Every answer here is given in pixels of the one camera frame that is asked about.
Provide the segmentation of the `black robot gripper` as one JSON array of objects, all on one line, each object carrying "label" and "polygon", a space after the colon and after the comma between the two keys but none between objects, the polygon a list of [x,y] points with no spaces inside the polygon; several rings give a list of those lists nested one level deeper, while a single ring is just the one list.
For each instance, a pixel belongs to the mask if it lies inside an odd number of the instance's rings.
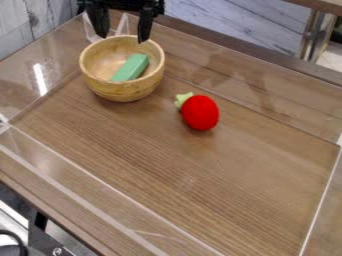
[{"label": "black robot gripper", "polygon": [[149,39],[153,18],[164,14],[164,0],[76,0],[77,6],[85,12],[99,37],[105,38],[109,32],[108,9],[123,11],[140,11],[137,22],[137,42]]}]

